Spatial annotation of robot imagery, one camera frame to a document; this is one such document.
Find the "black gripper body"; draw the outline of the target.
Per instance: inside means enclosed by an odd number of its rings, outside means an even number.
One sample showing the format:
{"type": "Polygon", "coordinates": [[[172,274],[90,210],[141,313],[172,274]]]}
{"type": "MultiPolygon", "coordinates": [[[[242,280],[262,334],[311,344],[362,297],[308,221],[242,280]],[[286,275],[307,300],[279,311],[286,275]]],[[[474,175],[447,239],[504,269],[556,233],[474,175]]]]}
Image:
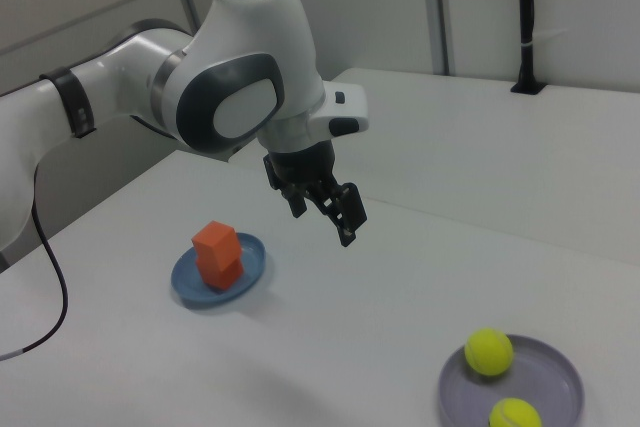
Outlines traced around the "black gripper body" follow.
{"type": "Polygon", "coordinates": [[[330,191],[337,185],[333,175],[335,153],[329,140],[292,153],[269,151],[263,163],[268,182],[274,190],[289,186],[306,190],[311,186],[330,191]]]}

